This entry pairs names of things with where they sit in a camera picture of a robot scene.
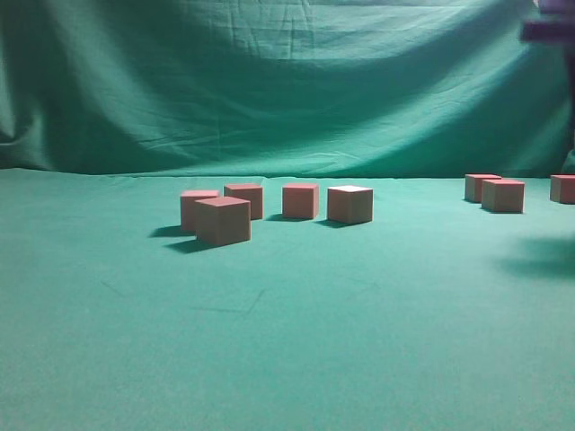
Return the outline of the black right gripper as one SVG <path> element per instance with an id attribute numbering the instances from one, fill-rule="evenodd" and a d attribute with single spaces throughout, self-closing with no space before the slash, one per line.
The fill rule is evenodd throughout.
<path id="1" fill-rule="evenodd" d="M 523 22 L 520 40 L 524 42 L 573 44 L 574 1 L 534 1 L 540 17 Z"/>

